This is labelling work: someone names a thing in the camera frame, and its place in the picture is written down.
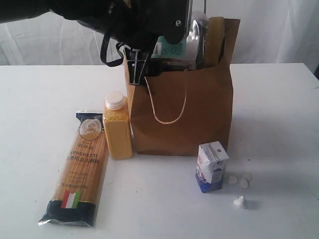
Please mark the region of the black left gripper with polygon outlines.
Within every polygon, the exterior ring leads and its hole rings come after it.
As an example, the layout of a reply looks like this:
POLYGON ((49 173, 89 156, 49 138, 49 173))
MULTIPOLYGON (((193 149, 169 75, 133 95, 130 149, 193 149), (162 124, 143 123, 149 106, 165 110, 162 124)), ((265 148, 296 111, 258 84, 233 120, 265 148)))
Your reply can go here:
POLYGON ((122 0, 110 0, 106 5, 104 50, 111 39, 117 41, 119 59, 104 63, 115 67, 127 61, 129 83, 140 85, 151 71, 151 54, 160 36, 174 40, 172 0, 133 0, 127 5, 122 0))

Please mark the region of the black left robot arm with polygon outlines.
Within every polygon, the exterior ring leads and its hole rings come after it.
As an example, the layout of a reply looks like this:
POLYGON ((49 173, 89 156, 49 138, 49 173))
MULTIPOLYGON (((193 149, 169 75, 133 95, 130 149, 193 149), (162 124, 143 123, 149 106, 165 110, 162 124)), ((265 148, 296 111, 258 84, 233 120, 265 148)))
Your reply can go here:
POLYGON ((151 62, 159 37, 177 44, 185 34, 186 0, 2 0, 0 21, 36 18, 47 12, 103 34, 101 61, 109 67, 128 62, 129 82, 158 76, 162 66, 151 62))

